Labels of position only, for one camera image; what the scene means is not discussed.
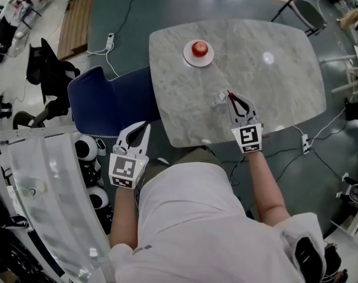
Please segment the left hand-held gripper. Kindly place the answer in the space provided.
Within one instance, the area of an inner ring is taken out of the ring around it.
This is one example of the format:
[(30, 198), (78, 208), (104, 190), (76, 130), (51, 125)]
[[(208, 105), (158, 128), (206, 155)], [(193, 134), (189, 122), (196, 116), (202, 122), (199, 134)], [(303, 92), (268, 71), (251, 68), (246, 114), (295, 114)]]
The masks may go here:
[[(113, 186), (135, 189), (149, 161), (145, 154), (150, 132), (151, 125), (147, 121), (134, 123), (120, 132), (109, 161), (109, 181)], [(135, 142), (136, 151), (130, 150)]]

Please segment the clear drinking glass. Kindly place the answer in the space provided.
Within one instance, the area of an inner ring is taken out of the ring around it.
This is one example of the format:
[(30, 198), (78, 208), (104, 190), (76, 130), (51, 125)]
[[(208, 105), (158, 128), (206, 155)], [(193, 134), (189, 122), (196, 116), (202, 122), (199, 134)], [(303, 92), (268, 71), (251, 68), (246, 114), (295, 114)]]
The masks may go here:
[(228, 94), (229, 94), (228, 90), (222, 90), (216, 93), (211, 106), (215, 107), (221, 104), (227, 104)]

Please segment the person's right forearm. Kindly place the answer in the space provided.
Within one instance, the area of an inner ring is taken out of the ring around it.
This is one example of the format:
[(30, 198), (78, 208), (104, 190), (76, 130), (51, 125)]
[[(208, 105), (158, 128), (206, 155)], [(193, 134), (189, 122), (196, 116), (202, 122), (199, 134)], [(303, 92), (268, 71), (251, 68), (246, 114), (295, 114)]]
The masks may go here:
[(269, 226), (290, 218), (283, 195), (261, 151), (247, 153), (260, 221)]

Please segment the person's left forearm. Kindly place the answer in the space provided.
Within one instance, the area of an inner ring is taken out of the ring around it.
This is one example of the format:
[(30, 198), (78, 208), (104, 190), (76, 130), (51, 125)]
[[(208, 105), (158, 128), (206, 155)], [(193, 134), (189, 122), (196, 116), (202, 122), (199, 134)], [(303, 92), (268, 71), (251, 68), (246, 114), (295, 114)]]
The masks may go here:
[(133, 189), (118, 187), (115, 194), (114, 212), (109, 235), (110, 246), (125, 244), (137, 248), (137, 206)]

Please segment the blue upholstered chair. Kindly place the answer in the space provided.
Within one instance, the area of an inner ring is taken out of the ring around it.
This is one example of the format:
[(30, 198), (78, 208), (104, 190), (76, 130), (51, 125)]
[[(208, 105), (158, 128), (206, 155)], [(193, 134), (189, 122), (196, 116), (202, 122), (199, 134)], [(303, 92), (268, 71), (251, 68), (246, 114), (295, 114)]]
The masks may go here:
[(140, 121), (160, 119), (150, 68), (107, 80), (103, 68), (88, 69), (68, 84), (73, 120), (80, 133), (116, 138)]

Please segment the white backpack with black disc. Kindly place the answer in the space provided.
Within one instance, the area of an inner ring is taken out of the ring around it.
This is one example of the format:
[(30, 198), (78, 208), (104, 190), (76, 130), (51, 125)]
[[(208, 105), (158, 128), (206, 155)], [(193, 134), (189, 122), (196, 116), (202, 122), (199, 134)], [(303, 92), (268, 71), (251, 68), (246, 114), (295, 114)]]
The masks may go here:
[(74, 145), (79, 160), (90, 162), (97, 157), (98, 147), (93, 138), (81, 137)]
[(103, 209), (109, 205), (109, 198), (103, 188), (98, 186), (88, 187), (87, 193), (95, 210)]

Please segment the person's olive trousers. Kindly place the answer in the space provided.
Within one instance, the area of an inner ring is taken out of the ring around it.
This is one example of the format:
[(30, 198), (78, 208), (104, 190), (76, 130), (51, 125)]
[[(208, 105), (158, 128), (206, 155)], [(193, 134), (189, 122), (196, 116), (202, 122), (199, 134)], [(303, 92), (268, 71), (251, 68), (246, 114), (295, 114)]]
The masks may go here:
[[(221, 163), (210, 150), (210, 148), (206, 146), (200, 146), (192, 149), (188, 154), (183, 156), (174, 165), (182, 164), (182, 163), (209, 163), (214, 164), (221, 167)], [(145, 168), (143, 178), (142, 178), (142, 186), (144, 186), (148, 181), (152, 180), (159, 173), (163, 172), (167, 168), (170, 167), (170, 164), (165, 164), (159, 161), (158, 159), (150, 160)]]

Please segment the red apple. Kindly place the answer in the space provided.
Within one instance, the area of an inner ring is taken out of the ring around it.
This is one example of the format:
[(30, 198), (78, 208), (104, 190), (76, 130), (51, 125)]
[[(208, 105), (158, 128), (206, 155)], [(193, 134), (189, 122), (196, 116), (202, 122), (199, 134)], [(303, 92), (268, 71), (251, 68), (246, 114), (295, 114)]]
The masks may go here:
[(191, 51), (194, 57), (203, 58), (209, 51), (209, 47), (204, 41), (196, 41), (191, 46)]

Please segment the white metal shelf rack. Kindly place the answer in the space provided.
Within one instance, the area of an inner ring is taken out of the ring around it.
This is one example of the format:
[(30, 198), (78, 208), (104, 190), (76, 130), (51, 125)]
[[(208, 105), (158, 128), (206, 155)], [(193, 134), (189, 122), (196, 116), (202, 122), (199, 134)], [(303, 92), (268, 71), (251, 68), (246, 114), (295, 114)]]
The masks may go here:
[[(65, 275), (88, 283), (110, 249), (75, 151), (74, 126), (0, 131), (11, 185), (31, 226)], [(0, 197), (10, 212), (0, 162)]]

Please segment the black office chair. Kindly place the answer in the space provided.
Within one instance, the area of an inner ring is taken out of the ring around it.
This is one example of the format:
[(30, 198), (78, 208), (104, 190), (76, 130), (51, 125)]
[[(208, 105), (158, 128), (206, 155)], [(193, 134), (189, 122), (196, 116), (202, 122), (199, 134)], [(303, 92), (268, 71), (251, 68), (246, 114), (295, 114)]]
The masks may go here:
[(39, 47), (29, 47), (27, 81), (39, 85), (42, 92), (44, 109), (37, 116), (26, 111), (14, 115), (14, 130), (43, 128), (44, 122), (55, 117), (66, 116), (70, 102), (67, 87), (80, 75), (80, 70), (68, 61), (60, 61), (46, 39), (41, 38)]

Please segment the person in white shirt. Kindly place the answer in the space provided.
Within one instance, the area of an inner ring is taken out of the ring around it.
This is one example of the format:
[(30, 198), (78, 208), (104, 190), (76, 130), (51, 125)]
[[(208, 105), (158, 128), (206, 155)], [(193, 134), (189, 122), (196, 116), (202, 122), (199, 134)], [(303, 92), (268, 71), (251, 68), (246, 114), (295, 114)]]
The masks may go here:
[(326, 272), (315, 214), (275, 226), (252, 220), (209, 163), (171, 166), (143, 187), (137, 237), (136, 249), (110, 251), (116, 283), (306, 283), (294, 256), (303, 237), (323, 262), (321, 280)]

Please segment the grey chair with black legs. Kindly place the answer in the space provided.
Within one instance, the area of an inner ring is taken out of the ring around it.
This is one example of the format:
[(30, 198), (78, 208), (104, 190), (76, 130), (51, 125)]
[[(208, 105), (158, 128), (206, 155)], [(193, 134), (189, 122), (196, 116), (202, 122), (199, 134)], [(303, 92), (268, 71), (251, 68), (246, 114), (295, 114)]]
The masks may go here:
[(275, 19), (285, 10), (290, 8), (298, 19), (308, 28), (306, 36), (318, 35), (327, 27), (327, 21), (320, 11), (307, 0), (288, 0), (277, 12)]

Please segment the white and black floor device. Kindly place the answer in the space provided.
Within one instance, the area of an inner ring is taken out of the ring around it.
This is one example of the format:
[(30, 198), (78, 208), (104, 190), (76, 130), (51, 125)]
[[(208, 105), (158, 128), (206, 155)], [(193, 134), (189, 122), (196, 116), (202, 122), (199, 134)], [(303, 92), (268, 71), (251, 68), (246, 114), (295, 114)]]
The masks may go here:
[(345, 202), (352, 202), (358, 204), (358, 180), (349, 177), (348, 173), (345, 173), (342, 178), (342, 182), (346, 182), (349, 187), (346, 193), (338, 192), (335, 197)]

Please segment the black pouch on shirt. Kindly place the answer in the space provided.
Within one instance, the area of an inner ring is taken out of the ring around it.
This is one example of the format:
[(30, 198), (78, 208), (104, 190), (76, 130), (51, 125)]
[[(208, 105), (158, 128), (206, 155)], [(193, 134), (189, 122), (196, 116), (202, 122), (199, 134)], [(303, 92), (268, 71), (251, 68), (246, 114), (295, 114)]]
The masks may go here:
[(309, 237), (303, 237), (297, 242), (294, 256), (305, 282), (319, 283), (323, 262)]

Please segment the white desk frame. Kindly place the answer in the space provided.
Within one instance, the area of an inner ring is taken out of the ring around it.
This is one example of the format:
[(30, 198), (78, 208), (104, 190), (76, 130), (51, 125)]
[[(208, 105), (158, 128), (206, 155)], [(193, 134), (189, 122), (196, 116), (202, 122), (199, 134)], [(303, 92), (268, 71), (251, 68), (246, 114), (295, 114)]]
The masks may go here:
[(358, 45), (354, 46), (353, 55), (345, 55), (333, 60), (333, 62), (338, 61), (342, 61), (345, 65), (347, 84), (332, 89), (331, 93), (336, 94), (345, 90), (351, 90), (353, 95), (358, 95)]

